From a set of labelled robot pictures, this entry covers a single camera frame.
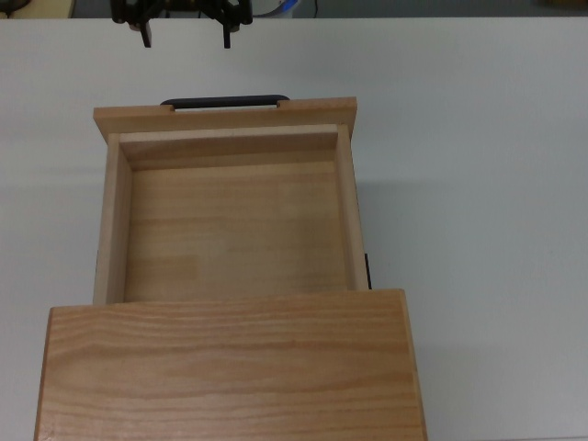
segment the wooden cabinet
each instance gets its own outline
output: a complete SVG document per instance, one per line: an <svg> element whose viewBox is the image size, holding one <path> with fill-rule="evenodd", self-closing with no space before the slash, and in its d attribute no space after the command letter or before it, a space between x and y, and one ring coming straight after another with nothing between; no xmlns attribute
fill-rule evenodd
<svg viewBox="0 0 588 441"><path fill-rule="evenodd" d="M404 294L368 290L355 116L96 109L95 305L51 310L36 441L426 439Z"/></svg>

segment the black handle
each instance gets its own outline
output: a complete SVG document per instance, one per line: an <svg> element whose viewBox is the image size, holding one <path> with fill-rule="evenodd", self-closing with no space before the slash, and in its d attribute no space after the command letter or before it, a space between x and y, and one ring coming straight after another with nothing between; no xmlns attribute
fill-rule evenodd
<svg viewBox="0 0 588 441"><path fill-rule="evenodd" d="M162 106L171 105L174 108L277 106L278 101L288 100L290 98L283 95L212 96L168 99L162 103Z"/></svg>

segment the wood grain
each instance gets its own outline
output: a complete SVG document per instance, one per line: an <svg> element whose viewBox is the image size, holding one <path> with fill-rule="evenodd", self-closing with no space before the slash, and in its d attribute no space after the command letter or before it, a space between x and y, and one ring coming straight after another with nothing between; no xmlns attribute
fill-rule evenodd
<svg viewBox="0 0 588 441"><path fill-rule="evenodd" d="M368 289L368 273L365 265L361 222L359 220L351 142L345 126L339 126L335 168L347 287L349 289Z"/></svg>
<svg viewBox="0 0 588 441"><path fill-rule="evenodd" d="M354 97L280 101L276 108L174 111L171 106L97 107L94 121L107 140L110 133L228 129L314 124L345 124L353 133Z"/></svg>
<svg viewBox="0 0 588 441"><path fill-rule="evenodd" d="M341 237L333 162L135 172L124 301L344 290Z"/></svg>
<svg viewBox="0 0 588 441"><path fill-rule="evenodd" d="M131 186L132 171L120 151L119 136L110 135L94 282L95 305L124 299Z"/></svg>
<svg viewBox="0 0 588 441"><path fill-rule="evenodd" d="M333 160L337 136L334 124L155 131L123 133L120 148L135 171L283 164Z"/></svg>
<svg viewBox="0 0 588 441"><path fill-rule="evenodd" d="M36 441L425 440L401 291L52 310Z"/></svg>

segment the wooden board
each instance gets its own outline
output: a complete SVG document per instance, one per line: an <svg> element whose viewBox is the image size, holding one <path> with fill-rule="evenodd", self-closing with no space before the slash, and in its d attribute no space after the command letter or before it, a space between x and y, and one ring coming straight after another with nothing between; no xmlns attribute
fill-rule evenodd
<svg viewBox="0 0 588 441"><path fill-rule="evenodd" d="M35 441L426 439L401 291L51 310Z"/></svg>
<svg viewBox="0 0 588 441"><path fill-rule="evenodd" d="M134 173L126 280L124 301L345 290L333 162Z"/></svg>
<svg viewBox="0 0 588 441"><path fill-rule="evenodd" d="M131 186L132 171L120 150L119 135L112 134L108 138L100 244L94 280L95 304L124 301Z"/></svg>
<svg viewBox="0 0 588 441"><path fill-rule="evenodd" d="M356 111L356 99L346 97L279 101L274 108L237 110L176 112L171 106L98 107L94 109L94 121L105 140L110 133L308 124L345 124L351 137Z"/></svg>

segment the white table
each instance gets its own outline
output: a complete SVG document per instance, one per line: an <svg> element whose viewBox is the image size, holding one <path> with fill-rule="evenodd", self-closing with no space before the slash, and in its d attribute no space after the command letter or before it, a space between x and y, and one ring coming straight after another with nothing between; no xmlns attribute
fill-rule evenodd
<svg viewBox="0 0 588 441"><path fill-rule="evenodd" d="M566 19L0 26L0 427L32 437L49 307L91 302L92 108L359 100L376 288L405 288L431 441L588 437L588 26Z"/></svg>

